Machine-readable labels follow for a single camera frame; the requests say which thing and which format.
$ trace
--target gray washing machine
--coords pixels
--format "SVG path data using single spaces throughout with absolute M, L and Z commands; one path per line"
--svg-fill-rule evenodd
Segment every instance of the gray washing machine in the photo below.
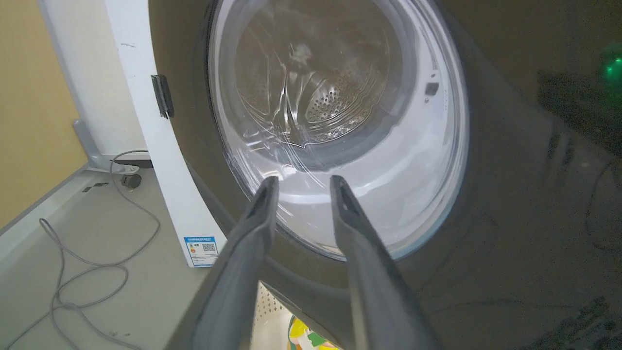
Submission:
M 261 278 L 327 339 L 354 348 L 332 174 L 448 349 L 527 346 L 601 296 L 620 309 L 615 146 L 524 98 L 441 5 L 151 0 L 149 11 L 206 204 L 227 233 L 279 177 Z

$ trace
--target door hinge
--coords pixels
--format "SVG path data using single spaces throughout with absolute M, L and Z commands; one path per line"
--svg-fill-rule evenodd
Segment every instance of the door hinge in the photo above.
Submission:
M 164 75 L 152 75 L 151 82 L 154 84 L 155 99 L 157 106 L 160 108 L 160 115 L 166 119 L 175 116 L 173 109 L 173 100 L 170 96 L 169 83 Z

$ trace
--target gray floor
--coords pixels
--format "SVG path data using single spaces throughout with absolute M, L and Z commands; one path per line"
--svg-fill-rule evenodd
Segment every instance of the gray floor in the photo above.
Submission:
M 126 264 L 127 285 L 85 314 L 104 333 L 156 350 L 165 347 L 208 270 L 186 266 L 156 176 L 150 170 L 141 175 L 141 186 L 128 196 L 162 221 L 161 232 Z M 107 174 L 99 177 L 109 181 Z M 145 213 L 121 199 L 111 184 L 80 193 L 69 205 L 67 214 L 48 219 L 70 249 L 92 261 L 122 259 L 145 242 L 155 227 Z M 47 311 L 60 268 L 58 249 L 42 229 L 29 240 L 26 253 L 0 275 L 2 346 Z M 67 257 L 66 276 L 86 267 Z M 63 292 L 64 299 L 76 304 L 93 301 L 114 290 L 122 277 L 114 269 L 85 275 Z M 117 348 L 88 329 L 76 313 L 58 310 L 56 315 L 60 327 L 81 349 Z M 68 348 L 45 319 L 11 349 Z

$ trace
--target qr code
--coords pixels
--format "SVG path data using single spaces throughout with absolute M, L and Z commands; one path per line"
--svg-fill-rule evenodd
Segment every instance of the qr code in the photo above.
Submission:
M 203 251 L 204 252 L 215 252 L 216 245 L 214 243 L 203 244 Z

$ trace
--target caster wheel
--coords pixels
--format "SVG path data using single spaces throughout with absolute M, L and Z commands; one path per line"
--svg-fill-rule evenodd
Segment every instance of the caster wheel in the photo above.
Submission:
M 123 175 L 121 184 L 129 189 L 135 189 L 141 185 L 142 177 L 138 174 Z

